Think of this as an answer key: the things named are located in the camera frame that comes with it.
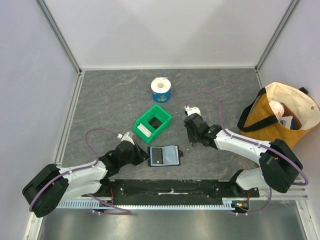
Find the black leather card holder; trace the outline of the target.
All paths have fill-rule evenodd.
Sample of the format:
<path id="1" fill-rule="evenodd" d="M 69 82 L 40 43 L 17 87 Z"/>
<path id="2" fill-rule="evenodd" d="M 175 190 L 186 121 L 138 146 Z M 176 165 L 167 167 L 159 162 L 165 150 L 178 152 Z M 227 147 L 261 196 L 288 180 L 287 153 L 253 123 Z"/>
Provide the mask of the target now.
<path id="1" fill-rule="evenodd" d="M 178 145 L 151 146 L 147 150 L 150 156 L 149 167 L 180 166 L 184 156 Z"/>

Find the light blue card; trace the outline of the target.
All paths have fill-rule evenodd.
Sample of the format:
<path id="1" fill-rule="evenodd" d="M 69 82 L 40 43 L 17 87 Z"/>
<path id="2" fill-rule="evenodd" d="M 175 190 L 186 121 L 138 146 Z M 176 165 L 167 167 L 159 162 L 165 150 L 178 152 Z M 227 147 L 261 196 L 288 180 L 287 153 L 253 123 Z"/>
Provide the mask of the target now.
<path id="1" fill-rule="evenodd" d="M 169 145 L 163 147 L 163 163 L 165 166 L 177 166 L 180 164 L 177 146 Z"/>

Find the green plastic bin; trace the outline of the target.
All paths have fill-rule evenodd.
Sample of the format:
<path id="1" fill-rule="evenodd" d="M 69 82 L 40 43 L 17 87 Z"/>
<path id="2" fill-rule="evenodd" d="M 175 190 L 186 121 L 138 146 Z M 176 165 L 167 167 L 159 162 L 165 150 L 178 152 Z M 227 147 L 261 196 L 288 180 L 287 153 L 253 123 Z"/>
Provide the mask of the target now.
<path id="1" fill-rule="evenodd" d="M 172 118 L 162 107 L 155 104 L 136 120 L 133 131 L 149 144 L 169 128 Z"/>

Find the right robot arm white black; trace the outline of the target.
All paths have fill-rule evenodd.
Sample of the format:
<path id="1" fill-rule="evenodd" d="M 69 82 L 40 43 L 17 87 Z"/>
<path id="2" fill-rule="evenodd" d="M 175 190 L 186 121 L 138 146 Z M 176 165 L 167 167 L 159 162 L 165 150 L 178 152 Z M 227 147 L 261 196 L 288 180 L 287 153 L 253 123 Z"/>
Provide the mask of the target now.
<path id="1" fill-rule="evenodd" d="M 183 122 L 191 144 L 229 151 L 258 165 L 255 169 L 239 170 L 232 177 L 229 191 L 235 197 L 264 187 L 286 193 L 303 170 L 302 163 L 281 139 L 269 142 L 244 137 L 220 125 L 209 126 L 197 113 L 187 116 Z"/>

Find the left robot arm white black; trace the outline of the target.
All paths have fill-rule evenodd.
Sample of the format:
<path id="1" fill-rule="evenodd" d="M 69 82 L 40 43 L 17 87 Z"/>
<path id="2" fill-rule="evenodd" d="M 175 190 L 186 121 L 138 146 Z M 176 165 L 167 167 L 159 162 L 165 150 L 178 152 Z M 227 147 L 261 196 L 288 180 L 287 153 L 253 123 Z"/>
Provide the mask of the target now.
<path id="1" fill-rule="evenodd" d="M 137 143 L 124 140 L 114 150 L 86 164 L 62 168 L 48 164 L 23 188 L 22 195 L 29 211 L 41 218 L 64 201 L 86 194 L 106 196 L 110 192 L 109 177 L 122 167 L 137 166 L 149 157 Z"/>

